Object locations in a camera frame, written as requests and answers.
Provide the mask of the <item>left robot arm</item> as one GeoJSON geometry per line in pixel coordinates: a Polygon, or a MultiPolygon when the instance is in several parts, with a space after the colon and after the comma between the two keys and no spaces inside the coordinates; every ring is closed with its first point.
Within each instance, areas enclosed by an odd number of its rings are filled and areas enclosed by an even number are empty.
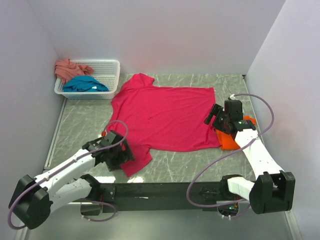
{"type": "Polygon", "coordinates": [[[100,163],[105,163],[112,171],[133,158],[126,136],[110,131],[86,142],[73,156],[51,170],[35,177],[23,176],[9,202],[9,226],[19,229],[12,223],[12,215],[15,215],[22,221],[22,228],[35,229],[51,213],[77,200],[108,206],[116,213],[112,205],[115,188],[104,188],[86,172],[100,163]]]}

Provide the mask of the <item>magenta t-shirt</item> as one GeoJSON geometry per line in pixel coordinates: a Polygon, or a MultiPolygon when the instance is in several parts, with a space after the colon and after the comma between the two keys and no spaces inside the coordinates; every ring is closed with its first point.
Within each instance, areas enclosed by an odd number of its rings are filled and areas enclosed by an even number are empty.
{"type": "Polygon", "coordinates": [[[220,147],[212,127],[204,123],[216,102],[212,87],[159,87],[154,78],[134,74],[111,106],[108,131],[126,135],[134,156],[120,165],[130,177],[151,160],[150,149],[192,152],[220,147]]]}

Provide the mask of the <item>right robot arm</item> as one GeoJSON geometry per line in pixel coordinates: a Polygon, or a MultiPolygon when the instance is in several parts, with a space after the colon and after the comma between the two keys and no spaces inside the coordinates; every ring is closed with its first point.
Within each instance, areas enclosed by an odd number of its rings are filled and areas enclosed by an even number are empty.
{"type": "Polygon", "coordinates": [[[204,123],[232,137],[255,176],[255,181],[240,175],[223,176],[219,187],[222,198],[230,200],[238,195],[249,201],[256,214],[292,209],[296,179],[292,172],[285,172],[272,158],[252,121],[244,119],[240,100],[225,100],[224,106],[214,104],[204,123]]]}

